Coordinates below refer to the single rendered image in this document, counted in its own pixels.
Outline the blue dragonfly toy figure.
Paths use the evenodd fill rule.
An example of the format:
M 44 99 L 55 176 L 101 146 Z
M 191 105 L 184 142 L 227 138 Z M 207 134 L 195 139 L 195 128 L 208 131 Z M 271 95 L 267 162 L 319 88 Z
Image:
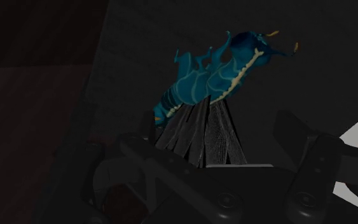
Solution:
M 226 99 L 254 68 L 280 54 L 267 37 L 247 31 L 228 35 L 223 45 L 209 48 L 205 55 L 176 54 L 177 79 L 153 108 L 155 127 L 162 132 L 156 148 L 169 150 L 198 168 L 245 165 Z

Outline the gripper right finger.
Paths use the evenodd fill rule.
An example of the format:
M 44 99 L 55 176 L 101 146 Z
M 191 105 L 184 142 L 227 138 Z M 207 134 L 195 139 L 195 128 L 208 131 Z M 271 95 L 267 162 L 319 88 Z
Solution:
M 296 166 L 284 199 L 292 224 L 358 224 L 358 147 L 276 114 L 273 136 Z

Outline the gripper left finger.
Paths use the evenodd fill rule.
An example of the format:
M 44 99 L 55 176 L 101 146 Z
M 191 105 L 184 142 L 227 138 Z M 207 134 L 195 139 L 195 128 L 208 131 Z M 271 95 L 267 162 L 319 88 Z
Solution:
M 155 148 L 151 113 L 143 120 L 147 136 L 119 135 L 114 155 L 93 172 L 93 205 L 102 209 L 113 186 L 142 182 L 149 216 L 141 224 L 241 224 L 240 196 L 179 155 Z

